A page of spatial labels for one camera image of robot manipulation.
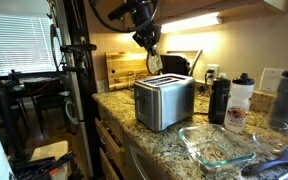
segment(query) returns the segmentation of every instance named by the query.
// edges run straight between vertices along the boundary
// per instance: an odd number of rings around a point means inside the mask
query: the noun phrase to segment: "window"
[[[48,17],[0,14],[0,76],[17,72],[55,71]],[[54,42],[61,61],[59,43]]]

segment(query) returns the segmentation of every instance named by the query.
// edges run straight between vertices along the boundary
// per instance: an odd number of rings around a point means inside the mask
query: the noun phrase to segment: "toaster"
[[[135,81],[136,119],[152,131],[192,117],[195,80],[189,76],[164,74]]]

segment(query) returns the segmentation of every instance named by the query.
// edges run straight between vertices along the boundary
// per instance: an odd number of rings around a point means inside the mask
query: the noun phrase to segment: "black bottle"
[[[210,123],[224,123],[230,85],[231,81],[226,79],[225,73],[221,73],[218,78],[214,79],[208,108],[208,119]]]

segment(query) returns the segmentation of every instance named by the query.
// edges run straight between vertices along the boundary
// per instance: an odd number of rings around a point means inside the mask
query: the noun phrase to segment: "kitchen counter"
[[[243,177],[240,172],[231,172],[213,176],[203,176],[196,164],[190,160],[185,144],[178,136],[182,127],[207,124],[208,98],[196,96],[192,118],[183,120],[170,126],[162,132],[152,132],[135,118],[134,95],[131,90],[120,90],[108,93],[93,94],[93,98],[104,108],[105,112],[121,126],[144,152],[168,174],[172,179],[276,179],[288,171],[288,166],[267,170],[257,176]],[[247,125],[239,133],[255,151],[256,158],[249,163],[263,162],[275,159],[276,156],[255,147],[252,141],[252,132],[257,120],[264,119],[265,114],[249,112]]]

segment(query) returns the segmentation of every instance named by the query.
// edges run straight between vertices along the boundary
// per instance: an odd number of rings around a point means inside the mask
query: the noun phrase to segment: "cutting board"
[[[146,68],[147,53],[105,53],[110,90],[133,87],[135,80],[152,76]]]

